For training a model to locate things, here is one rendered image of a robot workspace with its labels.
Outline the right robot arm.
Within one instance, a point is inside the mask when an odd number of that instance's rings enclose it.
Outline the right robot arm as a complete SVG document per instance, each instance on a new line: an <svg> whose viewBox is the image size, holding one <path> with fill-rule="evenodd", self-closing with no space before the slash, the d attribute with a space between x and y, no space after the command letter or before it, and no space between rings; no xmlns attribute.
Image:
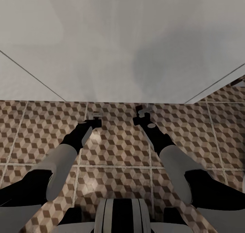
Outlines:
<svg viewBox="0 0 245 233"><path fill-rule="evenodd" d="M218 233L245 233L245 193L229 187L177 147L150 121L151 107L133 118L157 152L178 197L192 204Z"/></svg>

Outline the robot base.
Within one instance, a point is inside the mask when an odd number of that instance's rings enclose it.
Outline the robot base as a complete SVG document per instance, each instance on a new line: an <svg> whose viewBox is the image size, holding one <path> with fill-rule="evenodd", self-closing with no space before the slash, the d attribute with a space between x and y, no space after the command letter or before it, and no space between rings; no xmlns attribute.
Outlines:
<svg viewBox="0 0 245 233"><path fill-rule="evenodd" d="M176 208L164 208L164 223L150 219L151 233L194 233ZM51 233L94 233L95 219L81 222L80 207L70 207Z"/></svg>

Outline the robot trunk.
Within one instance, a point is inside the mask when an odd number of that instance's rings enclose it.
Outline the robot trunk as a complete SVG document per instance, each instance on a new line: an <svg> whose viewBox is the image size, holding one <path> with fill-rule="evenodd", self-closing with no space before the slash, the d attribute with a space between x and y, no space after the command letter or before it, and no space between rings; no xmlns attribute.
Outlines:
<svg viewBox="0 0 245 233"><path fill-rule="evenodd" d="M144 199L101 199L94 233L151 233Z"/></svg>

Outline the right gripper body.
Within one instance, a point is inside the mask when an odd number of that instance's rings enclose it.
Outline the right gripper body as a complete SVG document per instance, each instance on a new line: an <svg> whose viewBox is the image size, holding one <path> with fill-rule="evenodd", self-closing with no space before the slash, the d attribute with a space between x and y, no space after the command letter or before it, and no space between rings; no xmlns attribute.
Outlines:
<svg viewBox="0 0 245 233"><path fill-rule="evenodd" d="M145 113L145 117L140 118L139 116L133 118L134 125L141 125L143 121L149 120L150 121L150 114Z"/></svg>

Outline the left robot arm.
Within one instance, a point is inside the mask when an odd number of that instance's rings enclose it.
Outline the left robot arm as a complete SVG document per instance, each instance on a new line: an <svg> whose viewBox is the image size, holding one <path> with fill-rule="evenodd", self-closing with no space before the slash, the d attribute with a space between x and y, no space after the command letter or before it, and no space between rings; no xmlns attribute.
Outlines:
<svg viewBox="0 0 245 233"><path fill-rule="evenodd" d="M89 120L76 128L24 177L0 189L0 233L18 233L36 212L61 193L73 163L95 128L101 128L100 112L89 113Z"/></svg>

